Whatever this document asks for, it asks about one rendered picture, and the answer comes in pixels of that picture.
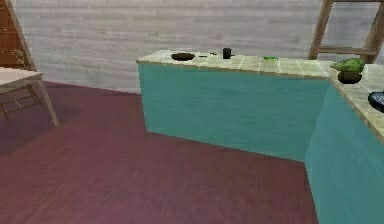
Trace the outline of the green plant in dark pot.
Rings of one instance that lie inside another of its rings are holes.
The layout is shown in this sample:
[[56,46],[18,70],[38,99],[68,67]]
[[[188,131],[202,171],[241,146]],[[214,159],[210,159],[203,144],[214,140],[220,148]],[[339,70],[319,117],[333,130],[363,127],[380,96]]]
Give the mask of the green plant in dark pot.
[[330,65],[337,70],[338,80],[343,84],[356,84],[362,79],[361,72],[364,70],[365,62],[360,58],[349,58]]

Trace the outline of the teal tiled-top counter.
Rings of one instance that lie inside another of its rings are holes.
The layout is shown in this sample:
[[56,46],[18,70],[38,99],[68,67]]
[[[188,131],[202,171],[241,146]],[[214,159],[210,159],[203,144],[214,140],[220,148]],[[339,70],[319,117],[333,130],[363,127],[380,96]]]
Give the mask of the teal tiled-top counter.
[[148,131],[302,162],[319,224],[384,224],[384,67],[342,84],[327,61],[172,54],[137,61]]

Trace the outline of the brown wooden door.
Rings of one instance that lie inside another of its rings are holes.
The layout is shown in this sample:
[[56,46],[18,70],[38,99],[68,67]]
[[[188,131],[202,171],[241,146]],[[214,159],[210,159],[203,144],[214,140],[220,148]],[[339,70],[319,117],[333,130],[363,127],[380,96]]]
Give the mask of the brown wooden door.
[[11,0],[0,0],[0,67],[36,70]]

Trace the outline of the wooden ladder shelf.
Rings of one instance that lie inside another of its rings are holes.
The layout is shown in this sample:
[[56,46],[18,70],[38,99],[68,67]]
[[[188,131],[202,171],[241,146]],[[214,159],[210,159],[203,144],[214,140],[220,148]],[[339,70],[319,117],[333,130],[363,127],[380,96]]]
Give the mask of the wooden ladder shelf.
[[[325,29],[334,3],[378,3],[379,7],[365,44],[362,48],[325,46],[322,44]],[[321,9],[308,53],[309,60],[316,60],[319,53],[354,54],[366,64],[373,64],[384,44],[384,0],[322,0]]]

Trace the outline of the dark brown bowl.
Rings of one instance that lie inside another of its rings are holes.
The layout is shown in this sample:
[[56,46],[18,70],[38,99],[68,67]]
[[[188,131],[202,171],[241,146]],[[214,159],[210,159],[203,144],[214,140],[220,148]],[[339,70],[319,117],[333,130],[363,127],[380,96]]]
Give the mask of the dark brown bowl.
[[192,53],[174,53],[171,58],[176,61],[189,61],[194,59],[195,55]]

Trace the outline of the light wooden table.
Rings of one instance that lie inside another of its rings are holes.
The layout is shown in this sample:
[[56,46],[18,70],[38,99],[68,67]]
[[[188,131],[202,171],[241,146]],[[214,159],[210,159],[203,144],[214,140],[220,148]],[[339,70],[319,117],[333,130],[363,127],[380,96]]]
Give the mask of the light wooden table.
[[[59,121],[55,113],[55,110],[53,108],[47,88],[45,87],[42,72],[0,67],[0,95],[5,95],[7,93],[11,93],[11,92],[15,92],[23,89],[26,89],[29,93],[28,96],[18,97],[12,100],[0,102],[0,114],[2,114],[7,121],[10,121],[8,116],[9,113],[22,110],[25,108],[29,108],[34,105],[40,105],[42,109],[45,109],[42,101],[38,98],[36,92],[33,90],[32,85],[34,83],[39,84],[40,91],[45,100],[45,103],[46,103],[48,112],[52,118],[53,124],[55,126],[58,126]],[[19,106],[18,108],[14,108],[11,110],[4,109],[4,106],[8,103],[15,102],[16,104],[18,104],[20,100],[29,99],[29,98],[32,98],[34,102],[28,105]]]

